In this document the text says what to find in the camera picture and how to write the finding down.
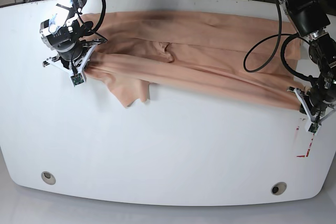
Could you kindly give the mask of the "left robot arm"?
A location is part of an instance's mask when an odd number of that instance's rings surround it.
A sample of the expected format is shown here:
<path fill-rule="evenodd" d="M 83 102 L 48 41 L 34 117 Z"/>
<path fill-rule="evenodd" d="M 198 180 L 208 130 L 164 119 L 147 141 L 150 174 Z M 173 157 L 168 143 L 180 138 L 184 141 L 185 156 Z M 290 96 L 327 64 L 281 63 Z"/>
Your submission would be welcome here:
<path fill-rule="evenodd" d="M 280 59 L 288 72 L 295 77 L 310 82 L 311 88 L 303 91 L 290 87 L 301 103 L 300 111 L 308 117 L 306 130 L 317 133 L 322 122 L 335 113 L 335 41 L 325 28 L 330 21 L 319 0 L 275 0 L 277 10 L 283 9 L 294 26 L 295 34 L 284 35 L 282 25 L 278 25 L 277 42 L 274 50 L 280 52 Z M 317 78 L 305 76 L 293 70 L 286 62 L 285 50 L 294 39 L 301 39 L 309 45 L 309 57 L 320 71 Z"/>

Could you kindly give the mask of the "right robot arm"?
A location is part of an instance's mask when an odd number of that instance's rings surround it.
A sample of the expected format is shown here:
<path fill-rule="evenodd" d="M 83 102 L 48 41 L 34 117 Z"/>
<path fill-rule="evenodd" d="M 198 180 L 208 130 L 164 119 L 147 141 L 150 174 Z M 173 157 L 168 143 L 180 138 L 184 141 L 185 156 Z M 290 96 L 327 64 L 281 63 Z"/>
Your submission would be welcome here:
<path fill-rule="evenodd" d="M 55 50 L 43 66 L 52 65 L 69 75 L 74 86 L 85 83 L 85 67 L 94 49 L 108 40 L 98 33 L 106 14 L 106 0 L 101 0 L 102 10 L 96 24 L 81 18 L 87 0 L 57 0 L 51 17 L 42 22 L 40 35 L 43 43 Z"/>

